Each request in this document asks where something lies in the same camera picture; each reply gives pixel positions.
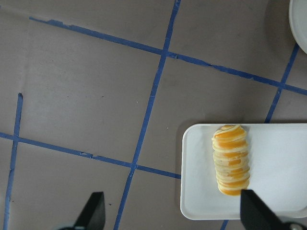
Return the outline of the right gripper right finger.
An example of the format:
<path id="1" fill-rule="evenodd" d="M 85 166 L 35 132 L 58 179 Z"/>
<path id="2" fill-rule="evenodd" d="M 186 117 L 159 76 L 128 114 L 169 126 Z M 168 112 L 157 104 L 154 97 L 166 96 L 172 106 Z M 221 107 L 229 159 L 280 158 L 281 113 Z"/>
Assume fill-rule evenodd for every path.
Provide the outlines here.
<path id="1" fill-rule="evenodd" d="M 301 223 L 283 222 L 253 190 L 241 190 L 240 220 L 246 230 L 305 230 Z"/>

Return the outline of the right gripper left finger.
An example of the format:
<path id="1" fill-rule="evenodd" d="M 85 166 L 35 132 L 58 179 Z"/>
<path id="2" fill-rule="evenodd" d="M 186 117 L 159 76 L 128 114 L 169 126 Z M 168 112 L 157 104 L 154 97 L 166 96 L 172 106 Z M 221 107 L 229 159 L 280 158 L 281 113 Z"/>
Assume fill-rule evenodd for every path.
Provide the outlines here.
<path id="1" fill-rule="evenodd" d="M 104 192 L 93 192 L 72 226 L 59 230 L 103 230 L 106 224 Z"/>

